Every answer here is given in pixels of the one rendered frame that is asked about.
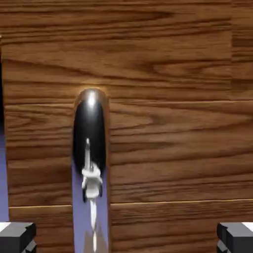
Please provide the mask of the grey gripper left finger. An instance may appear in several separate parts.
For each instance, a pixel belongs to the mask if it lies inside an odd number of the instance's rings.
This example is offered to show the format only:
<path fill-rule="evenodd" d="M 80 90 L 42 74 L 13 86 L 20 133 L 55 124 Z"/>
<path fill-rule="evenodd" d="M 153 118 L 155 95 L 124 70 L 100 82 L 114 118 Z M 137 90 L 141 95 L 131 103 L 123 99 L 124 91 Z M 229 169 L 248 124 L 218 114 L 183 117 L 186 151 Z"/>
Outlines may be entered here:
<path fill-rule="evenodd" d="M 0 222 L 0 253 L 37 253 L 33 222 Z"/>

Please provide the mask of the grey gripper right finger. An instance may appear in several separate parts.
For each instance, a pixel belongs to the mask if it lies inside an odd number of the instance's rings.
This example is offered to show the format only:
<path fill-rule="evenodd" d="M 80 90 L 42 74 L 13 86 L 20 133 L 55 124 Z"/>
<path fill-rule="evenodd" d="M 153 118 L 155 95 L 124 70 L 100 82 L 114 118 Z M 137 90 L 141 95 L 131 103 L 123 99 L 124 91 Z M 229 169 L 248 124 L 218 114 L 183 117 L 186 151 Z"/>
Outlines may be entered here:
<path fill-rule="evenodd" d="M 216 253 L 253 253 L 253 222 L 220 222 Z"/>

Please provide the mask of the brown wooden cabinet door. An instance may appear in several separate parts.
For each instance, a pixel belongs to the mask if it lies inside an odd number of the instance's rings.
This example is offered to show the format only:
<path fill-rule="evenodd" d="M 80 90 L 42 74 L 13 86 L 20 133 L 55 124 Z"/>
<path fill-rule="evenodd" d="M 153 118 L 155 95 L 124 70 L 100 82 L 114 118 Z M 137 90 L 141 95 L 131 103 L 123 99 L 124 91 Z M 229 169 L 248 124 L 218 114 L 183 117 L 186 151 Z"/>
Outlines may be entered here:
<path fill-rule="evenodd" d="M 215 253 L 216 225 L 253 222 L 253 199 L 111 204 L 112 253 Z M 34 222 L 38 253 L 74 253 L 70 205 L 10 207 L 11 221 Z"/>
<path fill-rule="evenodd" d="M 9 204 L 67 205 L 74 104 L 110 99 L 113 202 L 185 199 L 230 96 L 230 0 L 0 0 Z"/>

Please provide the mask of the brown wooden cabinet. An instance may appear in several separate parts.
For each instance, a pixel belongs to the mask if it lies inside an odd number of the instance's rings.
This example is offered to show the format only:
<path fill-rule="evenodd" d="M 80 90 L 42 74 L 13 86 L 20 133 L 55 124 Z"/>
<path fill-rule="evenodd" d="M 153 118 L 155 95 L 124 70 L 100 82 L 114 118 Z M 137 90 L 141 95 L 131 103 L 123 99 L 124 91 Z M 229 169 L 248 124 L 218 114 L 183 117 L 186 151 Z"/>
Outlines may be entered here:
<path fill-rule="evenodd" d="M 230 2 L 230 96 L 222 106 L 212 105 L 210 107 L 202 107 L 200 109 L 201 112 L 222 113 L 225 116 L 224 123 L 218 125 L 217 127 L 220 131 L 222 131 L 222 140 L 219 144 L 211 148 L 212 151 L 217 153 L 216 156 L 211 156 L 209 159 L 206 159 L 202 157 L 201 153 L 197 153 L 196 159 L 191 159 L 185 164 L 175 166 L 175 171 L 172 173 L 172 176 L 180 180 L 179 187 L 182 188 L 182 193 L 186 195 L 186 198 L 165 202 L 253 199 L 253 0 L 230 0 Z M 111 124 L 108 121 L 110 99 L 107 94 L 106 97 L 108 101 L 106 106 L 106 118 L 109 129 L 107 134 L 107 145 L 109 147 L 109 169 L 107 173 L 107 179 L 109 181 L 108 207 L 110 207 L 111 204 L 118 204 L 118 202 L 113 202 L 110 197 Z M 71 156 L 72 153 L 70 155 L 71 201 L 67 205 L 72 207 Z M 7 149 L 6 163 L 8 177 Z"/>

